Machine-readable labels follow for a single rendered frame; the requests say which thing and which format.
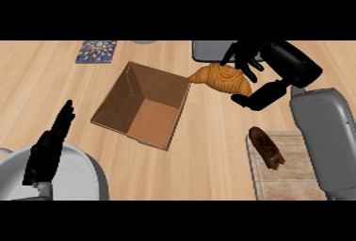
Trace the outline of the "grey rectangular object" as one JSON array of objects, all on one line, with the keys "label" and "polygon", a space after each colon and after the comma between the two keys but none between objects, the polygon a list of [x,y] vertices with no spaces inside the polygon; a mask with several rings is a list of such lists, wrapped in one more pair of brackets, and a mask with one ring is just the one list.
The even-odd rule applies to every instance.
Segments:
[{"label": "grey rectangular object", "polygon": [[[259,47],[262,47],[266,43],[263,40],[244,40],[244,41],[256,44],[256,46]],[[225,58],[226,51],[231,47],[231,44],[236,42],[238,40],[192,40],[194,60],[204,63],[220,62]],[[234,63],[235,60],[236,59],[234,54],[228,63]],[[254,60],[257,62],[265,61],[260,52],[257,52],[254,56]]]}]

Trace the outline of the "golden croissant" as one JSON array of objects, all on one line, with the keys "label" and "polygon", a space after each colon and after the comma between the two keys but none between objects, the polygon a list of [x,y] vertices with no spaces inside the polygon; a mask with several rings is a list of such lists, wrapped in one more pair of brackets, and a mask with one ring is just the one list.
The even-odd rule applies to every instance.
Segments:
[{"label": "golden croissant", "polygon": [[188,82],[205,84],[223,93],[251,95],[250,81],[244,73],[234,67],[222,66],[219,63],[201,67],[188,77]]}]

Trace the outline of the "dark brown bread loaf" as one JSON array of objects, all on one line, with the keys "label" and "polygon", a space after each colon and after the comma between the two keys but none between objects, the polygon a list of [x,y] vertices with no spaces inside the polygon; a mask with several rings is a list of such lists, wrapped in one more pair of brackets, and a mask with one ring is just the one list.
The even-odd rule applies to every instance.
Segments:
[{"label": "dark brown bread loaf", "polygon": [[256,126],[250,128],[250,141],[267,168],[278,170],[279,166],[285,164],[285,159],[269,135]]}]

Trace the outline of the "grey round plate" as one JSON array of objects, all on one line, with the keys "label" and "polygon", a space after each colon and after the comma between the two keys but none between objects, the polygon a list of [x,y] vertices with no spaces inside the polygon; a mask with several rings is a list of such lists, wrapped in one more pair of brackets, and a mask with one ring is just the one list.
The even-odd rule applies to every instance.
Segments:
[{"label": "grey round plate", "polygon": [[[31,147],[18,151],[0,148],[0,201],[36,197],[39,191],[22,184]],[[53,179],[55,201],[108,201],[105,172],[93,157],[64,143]]]}]

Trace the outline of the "brown cardboard box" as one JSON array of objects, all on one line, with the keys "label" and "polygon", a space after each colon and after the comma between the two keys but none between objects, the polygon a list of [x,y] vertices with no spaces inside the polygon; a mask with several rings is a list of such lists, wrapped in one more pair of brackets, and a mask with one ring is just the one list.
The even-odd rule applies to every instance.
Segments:
[{"label": "brown cardboard box", "polygon": [[90,122],[167,151],[188,91],[183,76],[130,61]]}]

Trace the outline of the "pale wooden cutting board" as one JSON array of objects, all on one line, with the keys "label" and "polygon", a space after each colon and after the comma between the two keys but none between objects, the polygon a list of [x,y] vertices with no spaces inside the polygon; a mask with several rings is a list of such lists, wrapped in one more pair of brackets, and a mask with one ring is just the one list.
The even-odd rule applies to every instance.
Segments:
[{"label": "pale wooden cutting board", "polygon": [[267,133],[285,159],[278,170],[269,169],[245,137],[254,196],[259,201],[325,201],[300,132]]}]

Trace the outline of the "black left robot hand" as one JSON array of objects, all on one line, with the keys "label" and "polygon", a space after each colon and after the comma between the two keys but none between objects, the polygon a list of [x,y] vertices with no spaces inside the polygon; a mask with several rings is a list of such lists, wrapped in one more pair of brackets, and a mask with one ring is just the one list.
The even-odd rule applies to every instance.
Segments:
[{"label": "black left robot hand", "polygon": [[52,182],[59,167],[62,143],[68,135],[74,118],[72,101],[68,100],[58,113],[52,129],[41,134],[39,141],[31,148],[31,155],[22,179],[24,185]]}]

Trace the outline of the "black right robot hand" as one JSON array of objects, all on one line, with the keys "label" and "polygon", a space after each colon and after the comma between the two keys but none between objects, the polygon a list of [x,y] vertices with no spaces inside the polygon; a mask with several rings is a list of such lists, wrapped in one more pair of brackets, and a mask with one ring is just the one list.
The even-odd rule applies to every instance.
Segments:
[{"label": "black right robot hand", "polygon": [[285,40],[238,40],[231,43],[220,65],[235,56],[235,69],[241,70],[253,83],[257,82],[250,65],[260,71],[263,66],[254,59],[260,56],[281,79],[269,82],[250,95],[234,94],[231,100],[253,111],[263,110],[285,94],[288,86],[307,87],[321,77],[322,68],[310,57]]}]

